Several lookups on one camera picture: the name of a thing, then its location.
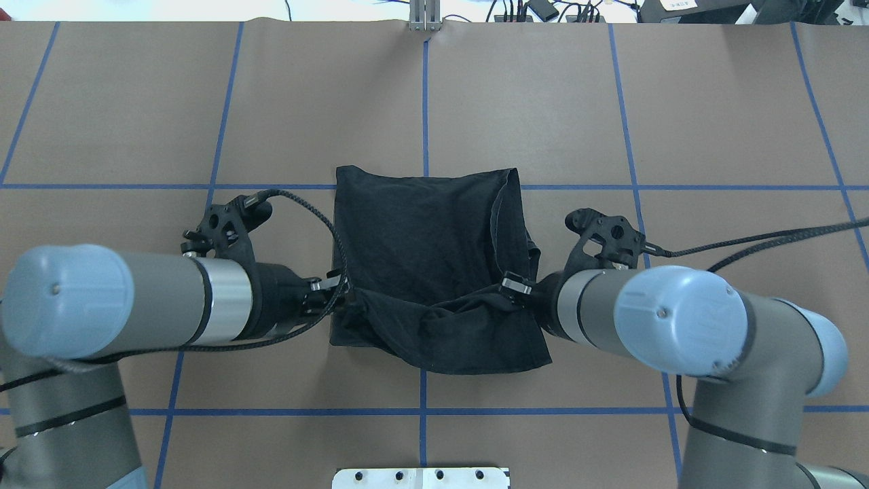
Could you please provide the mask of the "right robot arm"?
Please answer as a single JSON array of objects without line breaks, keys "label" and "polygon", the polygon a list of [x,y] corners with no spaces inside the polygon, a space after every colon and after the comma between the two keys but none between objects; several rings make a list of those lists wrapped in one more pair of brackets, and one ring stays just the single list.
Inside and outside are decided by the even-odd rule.
[{"label": "right robot arm", "polygon": [[553,336],[695,378],[680,488],[866,488],[865,473],[797,459],[807,399],[849,365],[825,316],[682,266],[506,273],[499,288]]}]

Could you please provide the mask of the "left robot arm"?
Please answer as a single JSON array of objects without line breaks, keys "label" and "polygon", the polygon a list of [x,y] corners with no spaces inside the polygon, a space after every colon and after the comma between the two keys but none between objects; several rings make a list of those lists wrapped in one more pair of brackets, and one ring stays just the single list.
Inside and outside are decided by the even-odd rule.
[{"label": "left robot arm", "polygon": [[3,488],[148,488],[118,362],[153,352],[257,348],[299,334],[348,288],[279,264],[35,247],[2,299],[15,448]]}]

